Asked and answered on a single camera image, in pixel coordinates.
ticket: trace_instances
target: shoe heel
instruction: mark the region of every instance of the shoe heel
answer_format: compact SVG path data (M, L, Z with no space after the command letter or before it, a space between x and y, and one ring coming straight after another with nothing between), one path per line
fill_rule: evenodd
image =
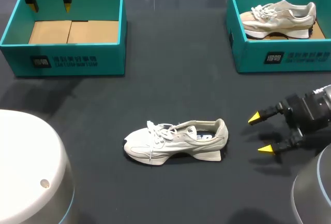
M284 34L291 38L296 39L308 39L309 38L309 30L292 30L292 31L286 31Z
M205 161L221 161L221 152L209 152L209 153L192 153L194 158Z

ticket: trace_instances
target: teal box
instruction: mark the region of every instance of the teal box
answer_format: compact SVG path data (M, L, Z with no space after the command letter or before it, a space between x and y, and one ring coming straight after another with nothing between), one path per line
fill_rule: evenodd
M34 13L18 0L0 41L17 77L123 75L127 19L124 0L37 0ZM118 21L117 43L29 44L35 21Z
M331 70L331 0L287 0L294 5L314 2L317 22L325 39L248 40L239 15L251 7L281 0L229 0L227 30L238 72L330 71ZM276 63L267 57L276 55Z

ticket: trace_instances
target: shoe logo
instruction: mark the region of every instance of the shoe logo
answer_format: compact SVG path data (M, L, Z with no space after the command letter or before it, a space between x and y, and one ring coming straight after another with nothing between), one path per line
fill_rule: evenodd
M284 56L284 52L268 52L264 64L280 64Z
M197 135L197 140L207 140L207 139L211 139L213 136L211 135Z

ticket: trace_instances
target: shoe sole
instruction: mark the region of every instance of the shoe sole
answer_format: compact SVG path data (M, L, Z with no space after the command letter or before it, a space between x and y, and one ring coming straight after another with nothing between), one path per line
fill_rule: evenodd
M311 35L310 29L304 29L304 30L276 29L268 32L255 32L255 31L245 30L245 33L247 36L255 39L264 39L266 36L275 33L280 33L289 38L295 38L295 39L309 39Z
M191 155L193 158L196 158L198 160L220 162L222 160L222 158L224 158L227 154L228 142L229 142L229 139L227 140L227 143L225 144L225 146L221 150L217 150L217 151L214 151L214 152L202 152L202 153L192 152L192 153L186 153L186 154ZM171 156L173 156L177 153L174 153L172 155L165 156L165 157L162 157L162 158L152 158L151 160L149 158L136 158L136 157L131 156L128 153L125 153L125 154L128 155L130 158L138 161L138 162L141 162L141 163L144 163L144 164L147 164L147 165L151 165L151 166L161 166Z

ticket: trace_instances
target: sneaker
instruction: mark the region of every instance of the sneaker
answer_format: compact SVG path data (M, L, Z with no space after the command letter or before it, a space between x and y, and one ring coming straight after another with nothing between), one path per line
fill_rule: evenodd
M147 122L125 138L124 150L136 161L160 166L176 153L196 159L221 161L220 150L228 141L228 129L222 119L215 122L189 121L177 126Z
M272 33L281 33L288 37L308 39L310 29L316 19L316 6L292 5L286 0L258 5L252 11L242 13L240 19L244 25L246 35L263 39Z

